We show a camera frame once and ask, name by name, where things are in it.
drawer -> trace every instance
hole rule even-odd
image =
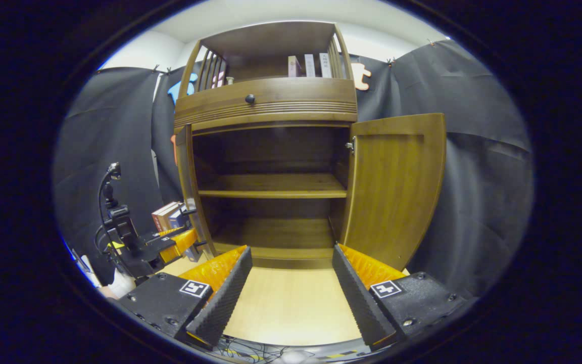
[[[255,101],[246,101],[254,95]],[[326,120],[356,122],[356,91],[352,80],[321,77],[266,78],[224,85],[178,99],[174,132],[236,124]]]

stack of books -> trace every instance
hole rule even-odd
[[[332,78],[331,63],[328,53],[319,53],[321,76],[323,78]],[[288,76],[301,77],[302,66],[300,60],[296,56],[289,56],[288,58]],[[314,55],[305,55],[305,76],[316,77],[316,64],[314,63]]]
[[[152,212],[152,219],[158,231],[167,231],[176,228],[191,228],[190,218],[182,216],[185,205],[182,202],[171,202],[159,210]]]

black curtain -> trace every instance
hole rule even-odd
[[[196,62],[192,72],[198,74],[201,62]],[[157,155],[159,188],[164,203],[183,201],[183,193],[174,162],[174,147],[170,141],[174,131],[175,100],[168,90],[181,82],[185,66],[162,74],[157,87],[152,113],[152,149]]]
[[[97,72],[83,87],[60,130],[53,162],[53,196],[65,242],[86,254],[101,283],[113,267],[94,246],[101,225],[95,197],[112,162],[122,179],[115,198],[127,205],[136,230],[153,230],[152,211],[163,205],[152,162],[152,97],[157,73],[117,68]]]
[[[408,264],[467,298],[482,295],[519,247],[533,200],[524,120],[497,78],[454,41],[388,64],[362,56],[372,76],[356,90],[358,120],[444,113],[446,168],[423,242]]]

open cabinet door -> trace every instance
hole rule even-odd
[[[342,243],[402,270],[430,224],[444,177],[444,114],[352,125]]]
[[[195,214],[190,215],[190,222],[197,231],[199,242],[208,242],[213,256],[217,256],[215,246],[210,239],[210,231],[206,225],[201,199],[199,198],[199,188],[197,187],[197,173],[195,171],[195,159],[192,154],[192,127],[184,125],[175,139],[176,163],[178,164],[178,179],[181,181],[181,190],[187,210],[196,209]]]

black foam pad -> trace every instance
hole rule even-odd
[[[230,272],[224,284],[215,293],[208,305],[204,307],[191,323],[185,327],[190,334],[200,338],[203,342],[189,336],[189,341],[196,345],[210,350],[212,346],[217,346],[221,334],[226,329],[228,320],[233,314],[233,309],[237,304],[244,283],[247,281],[250,270],[253,267],[250,247],[241,254],[237,263]]]
[[[405,338],[401,331],[397,335],[339,246],[333,249],[332,264],[365,345],[377,350],[396,342],[397,337]]]

